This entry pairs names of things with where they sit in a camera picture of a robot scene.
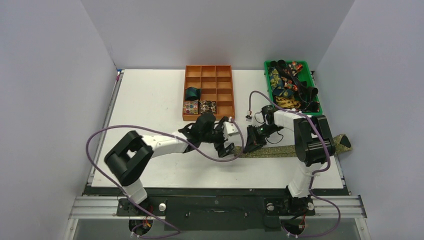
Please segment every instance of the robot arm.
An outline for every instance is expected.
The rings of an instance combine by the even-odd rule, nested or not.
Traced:
[[[287,186],[293,199],[308,198],[312,172],[319,170],[327,161],[324,148],[313,133],[309,122],[296,113],[281,111],[272,105],[261,109],[264,123],[259,126],[247,127],[247,144],[245,153],[250,153],[267,144],[266,138],[271,134],[286,128],[294,132],[294,146],[299,159],[294,177]],[[324,115],[310,116],[330,153],[336,151],[327,118]]]
[[[225,157],[233,152],[234,144],[225,147],[224,142],[238,131],[234,124],[229,122],[228,117],[223,117],[216,126],[215,120],[213,114],[203,114],[195,123],[186,125],[172,135],[187,140],[197,148],[201,143],[213,143],[218,156]],[[189,144],[176,137],[141,136],[132,130],[106,154],[104,161],[126,194],[139,204],[147,198],[140,176],[150,159],[171,153],[188,153],[192,150]]]

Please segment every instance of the wooden organizer box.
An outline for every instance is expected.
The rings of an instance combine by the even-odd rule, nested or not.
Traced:
[[[188,65],[185,66],[184,99],[186,89],[201,89],[200,100],[216,102],[216,120],[224,116],[235,118],[233,74],[231,65]],[[182,113],[184,121],[196,121],[200,114]]]

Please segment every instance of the white wall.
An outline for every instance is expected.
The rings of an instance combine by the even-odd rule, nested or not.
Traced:
[[[62,239],[116,70],[79,0],[2,0],[0,73],[0,239]]]
[[[315,69],[354,0],[81,0],[118,68],[301,59]]]
[[[316,74],[373,240],[423,239],[424,1],[356,0]]]

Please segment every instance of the white table surface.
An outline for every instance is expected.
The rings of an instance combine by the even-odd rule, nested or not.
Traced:
[[[185,70],[126,69],[109,126],[139,125],[172,133],[187,125],[189,122],[183,121],[182,117],[184,74]],[[253,90],[267,93],[267,84],[263,70],[233,70],[232,77],[235,120],[246,140],[246,127],[249,122],[245,116],[249,106],[249,94]],[[252,112],[259,112],[261,107],[267,104],[266,99],[254,94]],[[115,177],[103,159],[130,130],[118,128],[106,133],[97,164],[113,178]],[[137,132],[140,135],[151,135],[138,129]],[[283,141],[273,146],[294,144],[293,132],[283,129],[280,133],[284,135]],[[274,135],[269,140],[277,142],[280,136]],[[229,140],[236,146],[241,145],[239,135]],[[202,143],[200,149],[210,156],[217,157],[213,144]],[[214,162],[197,151],[173,153],[152,158],[141,175],[141,181],[147,188],[285,188],[293,177],[298,161],[296,157],[282,157],[238,158],[231,162]],[[95,172],[91,185],[114,187],[98,171]],[[313,187],[343,188],[334,157],[331,157],[330,169],[315,179]]]

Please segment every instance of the orange compartment tray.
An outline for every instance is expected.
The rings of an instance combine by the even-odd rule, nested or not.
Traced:
[[[216,120],[224,116],[235,118],[233,74],[231,65],[187,65],[185,66],[184,99],[186,89],[201,89],[200,100],[216,102]],[[182,113],[184,121],[196,121],[200,114]]]

